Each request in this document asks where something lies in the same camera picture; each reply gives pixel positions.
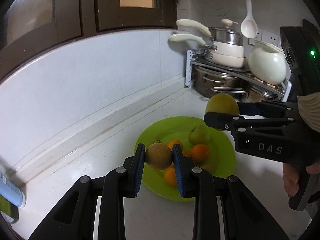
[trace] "pot lid knob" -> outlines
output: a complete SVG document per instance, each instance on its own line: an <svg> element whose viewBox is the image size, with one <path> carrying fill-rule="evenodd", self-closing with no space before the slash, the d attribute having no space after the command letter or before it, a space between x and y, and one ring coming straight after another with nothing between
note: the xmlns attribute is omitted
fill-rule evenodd
<svg viewBox="0 0 320 240"><path fill-rule="evenodd" d="M226 28L230 28L233 25L233 23L238 24L237 22L231 21L229 19L222 19L220 20L220 22L222 26Z"/></svg>

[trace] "wall socket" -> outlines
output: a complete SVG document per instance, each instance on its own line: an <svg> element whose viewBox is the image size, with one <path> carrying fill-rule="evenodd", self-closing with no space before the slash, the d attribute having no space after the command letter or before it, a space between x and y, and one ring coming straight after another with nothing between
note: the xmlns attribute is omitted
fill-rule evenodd
<svg viewBox="0 0 320 240"><path fill-rule="evenodd" d="M249 39L249 44L255 45L255 41L261 41L262 40L262 29L258 29L258 34L252 39Z"/></svg>
<svg viewBox="0 0 320 240"><path fill-rule="evenodd" d="M279 36L262 30L262 41L278 46Z"/></svg>

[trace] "bolt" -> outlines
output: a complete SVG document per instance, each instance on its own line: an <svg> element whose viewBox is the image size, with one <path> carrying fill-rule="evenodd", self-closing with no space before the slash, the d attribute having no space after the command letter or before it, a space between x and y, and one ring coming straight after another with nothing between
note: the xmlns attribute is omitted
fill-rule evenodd
<svg viewBox="0 0 320 240"><path fill-rule="evenodd" d="M82 176L81 178L80 178L80 182L81 183L87 183L89 181L89 177L88 176Z"/></svg>
<svg viewBox="0 0 320 240"><path fill-rule="evenodd" d="M235 176L235 175L231 175L231 176L229 177L229 180L230 180L231 182L238 182L238 177Z"/></svg>
<svg viewBox="0 0 320 240"><path fill-rule="evenodd" d="M125 167L118 167L118 168L116 168L116 172L118 172L118 173L124 173L124 172L125 172Z"/></svg>
<svg viewBox="0 0 320 240"><path fill-rule="evenodd" d="M199 167L193 167L193 168L192 168L192 171L193 171L194 173L201 173L202 169L199 168Z"/></svg>

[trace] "pot handle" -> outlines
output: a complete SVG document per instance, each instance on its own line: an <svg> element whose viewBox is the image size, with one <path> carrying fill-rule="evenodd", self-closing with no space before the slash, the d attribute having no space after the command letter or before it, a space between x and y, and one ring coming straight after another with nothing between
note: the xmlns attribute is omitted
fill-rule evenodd
<svg viewBox="0 0 320 240"><path fill-rule="evenodd" d="M180 19L176 20L177 26L186 26L186 27L194 27L201 31L204 35L211 36L211 32L207 26L204 26L202 23L197 22L195 20L190 19Z"/></svg>
<svg viewBox="0 0 320 240"><path fill-rule="evenodd" d="M205 41L199 37L188 33L177 33L169 36L169 41L196 41L201 46L206 46Z"/></svg>
<svg viewBox="0 0 320 240"><path fill-rule="evenodd" d="M202 78L205 79L205 80L208 80L208 81L215 82L215 83L224 84L226 82L226 81L218 81L218 80L210 79L210 78L207 78L206 76L202 76Z"/></svg>
<svg viewBox="0 0 320 240"><path fill-rule="evenodd" d="M216 93L236 93L236 94L245 94L246 98L248 98L248 92L244 91L242 88L210 88L211 91Z"/></svg>

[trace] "fruit bowl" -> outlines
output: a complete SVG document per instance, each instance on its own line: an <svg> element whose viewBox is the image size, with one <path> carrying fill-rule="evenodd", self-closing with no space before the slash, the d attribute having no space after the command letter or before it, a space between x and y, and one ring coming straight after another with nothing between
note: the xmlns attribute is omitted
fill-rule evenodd
<svg viewBox="0 0 320 240"><path fill-rule="evenodd" d="M183 143L183 150L190 151L192 145L188 140L189 132L196 125L205 125L204 121L195 117L175 116L162 119L146 128L137 140L135 150L139 143L147 148L156 140L164 144L176 139ZM228 137L221 131L208 127L210 141L207 146L210 149L209 158L203 163L203 168L213 176L227 178L236 168L235 152ZM164 171L156 171L146 163L142 176L142 182L156 194L175 201L192 201L193 198L182 198L177 187L168 185L164 180Z"/></svg>

